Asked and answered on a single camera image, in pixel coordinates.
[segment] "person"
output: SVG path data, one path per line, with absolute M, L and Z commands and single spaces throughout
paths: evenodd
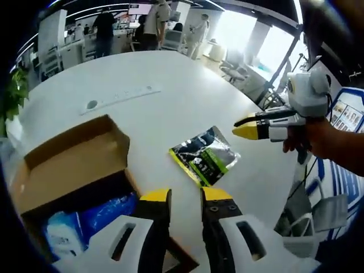
M 114 37 L 113 24 L 115 23 L 115 18 L 109 11 L 109 7 L 104 8 L 102 13 L 99 14 L 92 25 L 92 28 L 97 27 L 96 58 L 109 56 L 111 53 Z
M 163 44 L 164 32 L 170 12 L 171 8 L 166 3 L 166 0 L 156 0 L 156 3 L 147 15 L 144 25 L 142 50 L 156 50 L 159 45 Z
M 88 26 L 88 24 L 86 24 L 84 28 L 84 35 L 88 35 L 89 33 L 90 33 L 90 27 Z
M 174 31 L 183 31 L 183 24 L 182 23 L 176 23 L 175 27 L 173 28 Z
M 142 37 L 143 37 L 143 34 L 144 34 L 144 25 L 146 23 L 146 19 L 147 19 L 146 15 L 139 16 L 139 18 L 138 18 L 139 27 L 135 30 L 135 34 L 134 34 L 134 37 L 133 37 L 134 42 L 141 42 L 142 41 Z
M 207 14 L 202 14 L 202 22 L 197 27 L 191 27 L 191 34 L 187 41 L 187 56 L 192 60 L 197 59 L 198 51 L 209 31 L 210 22 Z
M 308 120 L 304 135 L 296 135 L 294 130 L 288 129 L 283 152 L 293 151 L 303 139 L 310 142 L 315 156 L 329 159 L 358 176 L 364 176 L 364 133 L 337 130 L 326 119 Z M 346 233 L 339 239 L 320 243 L 316 260 L 321 265 L 314 272 L 345 272 L 348 266 L 355 268 L 353 264 L 361 260 L 363 245 L 364 198 L 359 201 L 356 217 Z
M 84 37 L 84 29 L 81 24 L 78 24 L 75 28 L 75 41 L 81 40 Z

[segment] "white round table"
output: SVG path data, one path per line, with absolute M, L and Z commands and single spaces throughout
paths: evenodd
M 91 100 L 155 85 L 160 93 L 80 115 Z M 207 272 L 200 189 L 168 149 L 216 125 L 241 158 L 215 187 L 227 191 L 243 213 L 273 228 L 291 188 L 296 153 L 281 143 L 251 141 L 231 133 L 236 120 L 259 111 L 250 99 L 202 64 L 177 52 L 130 52 L 72 67 L 38 85 L 20 112 L 26 152 L 89 119 L 109 114 L 129 135 L 128 168 L 142 193 L 172 189 L 170 234 Z

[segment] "open cardboard box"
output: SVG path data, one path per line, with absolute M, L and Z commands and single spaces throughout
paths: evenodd
M 47 261 L 54 258 L 42 227 L 50 216 L 80 212 L 131 192 L 140 196 L 127 169 L 129 144 L 130 138 L 105 115 L 55 136 L 25 156 L 10 192 L 33 244 Z M 179 260 L 181 272 L 198 266 L 172 238 L 168 251 Z

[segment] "bright window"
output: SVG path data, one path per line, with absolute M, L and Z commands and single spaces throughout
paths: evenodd
M 271 27 L 258 53 L 259 61 L 275 72 L 293 41 L 293 36 L 280 28 Z
M 222 13 L 213 37 L 228 49 L 243 51 L 256 21 L 254 17 L 227 10 Z

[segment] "green plant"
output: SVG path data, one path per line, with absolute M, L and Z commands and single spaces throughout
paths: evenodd
M 13 120 L 19 114 L 19 105 L 24 106 L 24 100 L 29 96 L 27 72 L 16 68 L 10 73 L 0 104 L 0 136 L 6 137 L 5 120 Z

